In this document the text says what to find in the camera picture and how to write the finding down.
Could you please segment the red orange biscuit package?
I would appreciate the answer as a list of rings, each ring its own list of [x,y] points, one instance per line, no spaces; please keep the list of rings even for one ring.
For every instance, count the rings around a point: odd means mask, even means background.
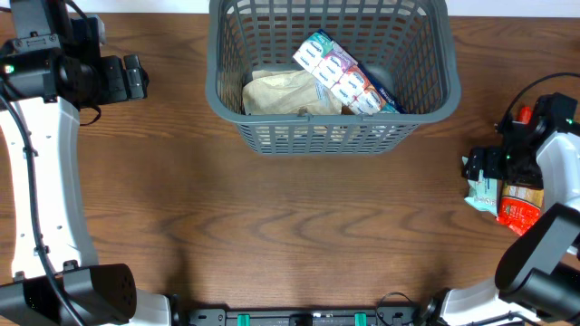
[[[523,235],[540,217],[544,190],[502,183],[496,220]]]

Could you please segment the small teal wipes packet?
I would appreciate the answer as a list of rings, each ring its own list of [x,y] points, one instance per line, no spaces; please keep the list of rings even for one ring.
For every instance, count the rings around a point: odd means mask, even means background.
[[[479,212],[489,212],[498,216],[498,181],[485,178],[483,170],[478,174],[478,180],[468,180],[469,192],[464,201]]]

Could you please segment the plain beige pouch bag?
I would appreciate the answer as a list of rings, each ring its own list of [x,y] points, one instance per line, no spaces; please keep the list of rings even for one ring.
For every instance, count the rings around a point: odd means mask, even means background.
[[[307,71],[255,71],[243,87],[246,115],[340,115],[343,104]]]

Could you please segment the Kleenex pocket tissue multipack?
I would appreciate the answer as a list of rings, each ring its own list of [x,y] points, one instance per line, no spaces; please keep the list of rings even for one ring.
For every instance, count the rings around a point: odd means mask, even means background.
[[[404,112],[395,96],[322,29],[301,43],[293,59],[355,115]]]

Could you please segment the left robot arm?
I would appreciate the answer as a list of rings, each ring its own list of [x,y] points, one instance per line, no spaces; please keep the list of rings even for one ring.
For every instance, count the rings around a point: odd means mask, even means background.
[[[140,290],[126,264],[101,264],[88,231],[77,140],[84,109],[142,100],[136,55],[104,56],[105,28],[72,1],[11,0],[1,48],[1,131],[16,239],[1,314],[18,325],[175,325],[174,300]]]

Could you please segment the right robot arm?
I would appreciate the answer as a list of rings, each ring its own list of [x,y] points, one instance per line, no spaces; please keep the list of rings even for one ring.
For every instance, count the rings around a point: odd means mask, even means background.
[[[576,100],[540,97],[527,124],[505,118],[498,147],[473,148],[462,175],[541,188],[544,211],[502,256],[494,278],[448,290],[427,309],[428,325],[579,322],[579,272],[563,264],[579,246],[579,125]]]

